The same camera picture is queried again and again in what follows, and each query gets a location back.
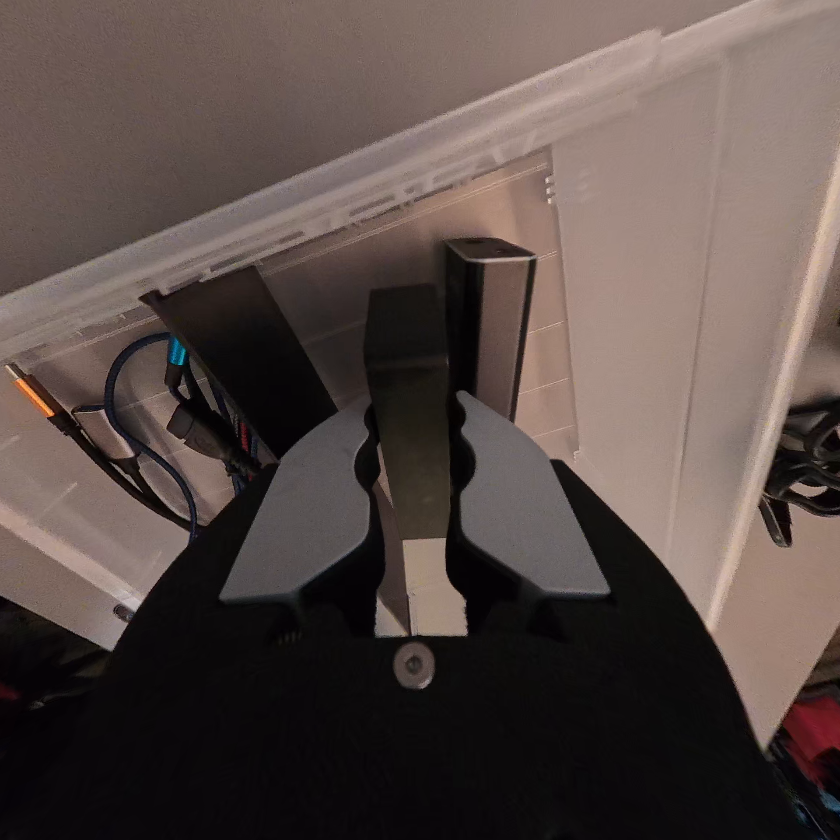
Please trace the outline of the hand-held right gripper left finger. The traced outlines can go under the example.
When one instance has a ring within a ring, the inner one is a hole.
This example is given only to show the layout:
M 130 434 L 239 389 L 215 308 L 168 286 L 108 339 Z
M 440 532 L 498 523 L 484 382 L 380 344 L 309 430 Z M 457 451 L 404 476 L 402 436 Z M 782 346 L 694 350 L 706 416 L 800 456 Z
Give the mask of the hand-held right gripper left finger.
M 220 593 L 226 605 L 281 604 L 301 623 L 321 606 L 373 636 L 384 577 L 374 487 L 378 438 L 359 397 L 280 460 Z

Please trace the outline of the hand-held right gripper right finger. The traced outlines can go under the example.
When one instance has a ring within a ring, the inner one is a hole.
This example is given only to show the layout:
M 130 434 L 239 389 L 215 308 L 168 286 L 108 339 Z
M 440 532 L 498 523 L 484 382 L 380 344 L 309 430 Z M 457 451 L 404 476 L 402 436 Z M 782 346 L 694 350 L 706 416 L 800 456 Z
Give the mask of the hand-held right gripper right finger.
M 448 579 L 465 600 L 466 635 L 514 632 L 547 604 L 611 595 L 559 478 L 528 435 L 465 391 L 452 402 Z

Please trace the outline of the black USB hub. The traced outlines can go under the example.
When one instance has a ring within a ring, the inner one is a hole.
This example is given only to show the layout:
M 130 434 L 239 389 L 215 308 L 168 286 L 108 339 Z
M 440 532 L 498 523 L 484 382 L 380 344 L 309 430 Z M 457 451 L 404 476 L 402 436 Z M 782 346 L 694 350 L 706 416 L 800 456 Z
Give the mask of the black USB hub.
M 337 407 L 259 270 L 249 266 L 140 297 L 275 460 Z
M 401 538 L 445 539 L 451 492 L 448 345 L 434 284 L 371 291 L 363 358 Z
M 514 422 L 538 257 L 491 237 L 444 251 L 450 387 Z

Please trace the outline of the clear plastic bin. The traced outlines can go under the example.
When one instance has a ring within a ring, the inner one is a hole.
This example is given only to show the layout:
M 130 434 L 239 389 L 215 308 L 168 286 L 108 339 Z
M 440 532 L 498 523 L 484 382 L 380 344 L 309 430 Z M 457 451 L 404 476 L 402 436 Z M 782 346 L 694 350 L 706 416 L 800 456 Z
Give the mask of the clear plastic bin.
M 794 625 L 793 572 L 760 583 L 760 469 L 838 246 L 838 2 L 665 2 L 551 70 L 385 137 L 338 117 L 261 147 L 255 187 L 152 163 L 139 211 L 93 186 L 49 198 L 36 245 L 63 271 L 2 296 L 2 361 L 70 398 L 141 326 L 139 295 L 255 263 L 339 403 L 365 388 L 369 290 L 431 271 L 433 235 L 541 249 L 518 425 L 663 560 L 719 642 L 760 741 L 838 614 Z

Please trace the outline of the red bag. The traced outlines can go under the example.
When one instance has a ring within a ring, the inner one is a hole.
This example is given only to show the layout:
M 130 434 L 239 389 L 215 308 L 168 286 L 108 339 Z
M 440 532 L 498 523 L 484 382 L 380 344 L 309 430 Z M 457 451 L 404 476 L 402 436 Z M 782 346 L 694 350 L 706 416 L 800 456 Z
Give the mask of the red bag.
M 782 723 L 783 742 L 797 768 L 824 790 L 838 787 L 839 706 L 831 696 L 797 701 Z

